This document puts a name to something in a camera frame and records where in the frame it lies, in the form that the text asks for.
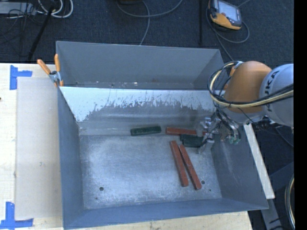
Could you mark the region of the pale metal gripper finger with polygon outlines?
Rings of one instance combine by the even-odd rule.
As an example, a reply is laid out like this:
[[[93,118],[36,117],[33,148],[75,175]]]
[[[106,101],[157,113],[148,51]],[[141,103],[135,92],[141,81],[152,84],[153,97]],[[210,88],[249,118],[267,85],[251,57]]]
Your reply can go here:
[[[200,147],[197,149],[197,153],[198,154],[202,154],[203,152],[205,152],[206,150],[210,150],[213,146],[213,144],[215,143],[213,138],[205,138]]]
[[[213,121],[211,118],[204,118],[199,122],[199,135],[208,135],[213,131]]]

